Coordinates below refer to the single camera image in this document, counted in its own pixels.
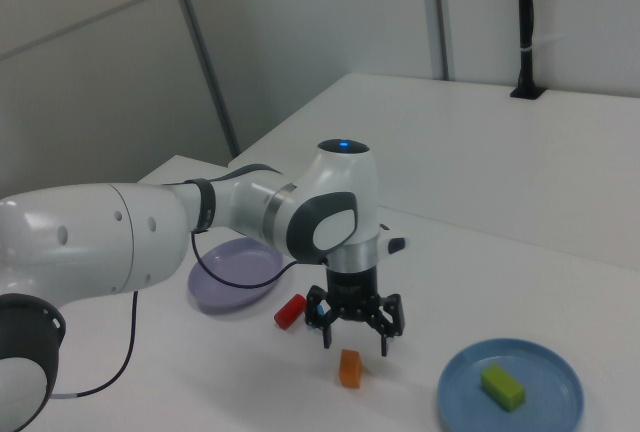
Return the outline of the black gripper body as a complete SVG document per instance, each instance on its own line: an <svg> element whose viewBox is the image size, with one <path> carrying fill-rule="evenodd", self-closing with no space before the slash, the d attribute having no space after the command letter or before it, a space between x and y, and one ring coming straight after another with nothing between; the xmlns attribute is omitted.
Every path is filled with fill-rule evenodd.
<svg viewBox="0 0 640 432"><path fill-rule="evenodd" d="M375 322L379 316L380 295L377 288L377 268L362 272L343 273L328 269L327 318L354 322Z"/></svg>

